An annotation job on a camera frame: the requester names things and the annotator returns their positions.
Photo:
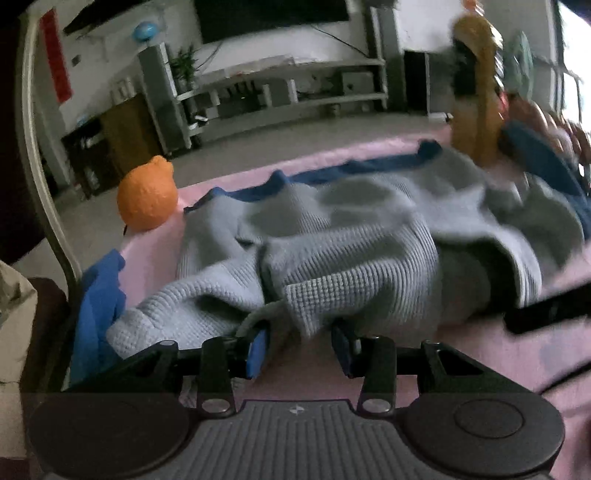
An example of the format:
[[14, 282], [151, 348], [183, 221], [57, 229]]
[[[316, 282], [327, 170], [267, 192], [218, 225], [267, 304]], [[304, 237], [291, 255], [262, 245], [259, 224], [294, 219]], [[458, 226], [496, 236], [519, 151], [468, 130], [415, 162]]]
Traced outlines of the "grey blue waffle sweater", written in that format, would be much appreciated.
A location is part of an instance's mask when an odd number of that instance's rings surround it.
[[197, 348], [262, 318], [311, 338], [353, 317], [415, 343], [532, 303], [588, 240], [590, 201], [533, 132], [509, 134], [525, 167], [512, 180], [425, 141], [173, 202], [161, 225], [86, 271], [71, 382], [161, 340]]

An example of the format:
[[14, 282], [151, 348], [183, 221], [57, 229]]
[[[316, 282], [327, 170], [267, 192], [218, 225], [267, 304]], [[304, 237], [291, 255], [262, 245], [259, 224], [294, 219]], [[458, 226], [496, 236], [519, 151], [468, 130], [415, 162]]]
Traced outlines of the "folded clothes pile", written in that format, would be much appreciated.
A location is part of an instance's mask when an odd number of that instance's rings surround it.
[[19, 382], [31, 342], [37, 291], [8, 264], [1, 263], [0, 449], [2, 458], [24, 458], [23, 411]]

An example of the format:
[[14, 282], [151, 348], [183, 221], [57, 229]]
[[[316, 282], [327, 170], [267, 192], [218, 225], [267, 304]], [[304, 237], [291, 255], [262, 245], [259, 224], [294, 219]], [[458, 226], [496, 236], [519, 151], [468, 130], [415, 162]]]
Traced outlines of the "bumpy orange citrus fruit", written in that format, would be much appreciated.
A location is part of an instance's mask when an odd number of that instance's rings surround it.
[[173, 165], [157, 155], [121, 180], [116, 201], [119, 215], [129, 229], [152, 230], [176, 211], [178, 190], [173, 172]]

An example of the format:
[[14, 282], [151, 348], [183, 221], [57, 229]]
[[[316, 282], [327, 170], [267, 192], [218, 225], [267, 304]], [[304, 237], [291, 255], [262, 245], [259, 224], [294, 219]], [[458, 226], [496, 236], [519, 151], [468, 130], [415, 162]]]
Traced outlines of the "orange juice bottle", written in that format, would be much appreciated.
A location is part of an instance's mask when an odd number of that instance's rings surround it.
[[506, 97], [503, 37], [478, 1], [465, 1], [452, 28], [452, 147], [481, 168], [496, 161]]

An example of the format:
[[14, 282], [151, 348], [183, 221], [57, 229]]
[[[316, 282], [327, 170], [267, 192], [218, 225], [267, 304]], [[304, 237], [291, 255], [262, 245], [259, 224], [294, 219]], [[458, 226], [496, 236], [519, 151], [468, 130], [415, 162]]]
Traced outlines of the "left grey tower speaker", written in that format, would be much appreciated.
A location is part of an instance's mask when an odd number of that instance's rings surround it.
[[159, 43], [148, 46], [138, 53], [137, 58], [142, 88], [163, 151], [172, 154], [190, 149], [188, 127], [177, 100], [166, 45]]

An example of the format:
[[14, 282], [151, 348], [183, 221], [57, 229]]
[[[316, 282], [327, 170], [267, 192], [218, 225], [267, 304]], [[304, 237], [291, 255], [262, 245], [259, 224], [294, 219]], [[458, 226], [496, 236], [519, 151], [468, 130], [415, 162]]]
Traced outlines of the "grey tower speaker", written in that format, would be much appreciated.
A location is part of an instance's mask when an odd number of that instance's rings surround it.
[[177, 100], [166, 45], [159, 43], [148, 46], [138, 53], [137, 58], [142, 88], [163, 151], [172, 154], [190, 149], [188, 127]]
[[396, 10], [398, 1], [367, 1], [363, 18], [369, 55], [380, 61], [377, 87], [386, 95], [382, 110], [406, 110], [405, 71]]

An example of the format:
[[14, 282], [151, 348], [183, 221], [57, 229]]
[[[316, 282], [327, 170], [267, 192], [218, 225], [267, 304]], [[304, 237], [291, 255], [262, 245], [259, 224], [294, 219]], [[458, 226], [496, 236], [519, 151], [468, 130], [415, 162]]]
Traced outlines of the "brown wooden cabinet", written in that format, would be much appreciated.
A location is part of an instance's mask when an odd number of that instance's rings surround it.
[[100, 115], [113, 165], [122, 179], [129, 171], [162, 155], [158, 133], [143, 94]]

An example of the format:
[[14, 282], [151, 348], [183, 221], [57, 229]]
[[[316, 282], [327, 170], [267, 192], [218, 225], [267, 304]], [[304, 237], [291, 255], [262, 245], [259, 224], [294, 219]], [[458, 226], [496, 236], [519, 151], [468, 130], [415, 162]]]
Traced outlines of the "mesh office chair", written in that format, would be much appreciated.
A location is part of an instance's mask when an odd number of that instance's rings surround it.
[[534, 91], [534, 59], [530, 42], [524, 31], [516, 32], [504, 44], [504, 86], [509, 95], [531, 100]]

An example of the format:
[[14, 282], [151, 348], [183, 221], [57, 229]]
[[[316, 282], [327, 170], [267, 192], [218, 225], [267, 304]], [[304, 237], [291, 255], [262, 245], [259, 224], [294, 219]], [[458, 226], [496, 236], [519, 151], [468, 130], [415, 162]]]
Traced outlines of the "potted green plant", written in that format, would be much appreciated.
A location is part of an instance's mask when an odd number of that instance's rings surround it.
[[195, 76], [195, 48], [192, 44], [181, 47], [169, 61], [172, 77], [176, 82], [177, 91], [184, 93], [193, 88]]

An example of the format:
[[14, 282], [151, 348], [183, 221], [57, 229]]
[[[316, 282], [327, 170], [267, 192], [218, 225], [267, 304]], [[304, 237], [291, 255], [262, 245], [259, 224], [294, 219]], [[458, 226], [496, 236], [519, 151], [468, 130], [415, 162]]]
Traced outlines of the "right grey tower speaker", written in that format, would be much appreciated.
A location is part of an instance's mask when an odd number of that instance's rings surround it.
[[406, 110], [405, 71], [396, 10], [398, 1], [367, 1], [363, 18], [369, 55], [380, 61], [377, 87], [386, 95], [382, 110]]

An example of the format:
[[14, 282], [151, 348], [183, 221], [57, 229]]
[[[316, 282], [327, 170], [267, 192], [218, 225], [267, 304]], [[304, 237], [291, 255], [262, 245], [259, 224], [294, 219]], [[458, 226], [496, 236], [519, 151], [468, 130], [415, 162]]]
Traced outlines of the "blue desk globe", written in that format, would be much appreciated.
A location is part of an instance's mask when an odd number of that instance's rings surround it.
[[132, 32], [133, 40], [138, 44], [148, 43], [160, 32], [159, 26], [151, 21], [138, 23]]

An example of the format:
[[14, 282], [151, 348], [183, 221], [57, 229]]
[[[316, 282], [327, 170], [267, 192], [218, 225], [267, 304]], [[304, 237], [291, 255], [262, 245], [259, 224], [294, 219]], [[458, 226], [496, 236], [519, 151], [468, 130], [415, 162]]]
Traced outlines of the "red wall couplet banner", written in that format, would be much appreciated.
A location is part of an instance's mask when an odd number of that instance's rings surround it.
[[48, 10], [43, 14], [40, 18], [40, 27], [54, 91], [57, 102], [61, 105], [72, 97], [73, 92], [62, 49], [55, 9]]

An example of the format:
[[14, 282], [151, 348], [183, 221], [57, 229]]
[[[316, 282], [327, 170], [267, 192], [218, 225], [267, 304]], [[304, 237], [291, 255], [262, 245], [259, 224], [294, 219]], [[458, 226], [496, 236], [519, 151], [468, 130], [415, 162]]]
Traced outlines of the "black wall television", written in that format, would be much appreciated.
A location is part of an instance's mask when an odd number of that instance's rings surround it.
[[202, 42], [277, 28], [349, 21], [346, 1], [214, 0], [194, 1]]

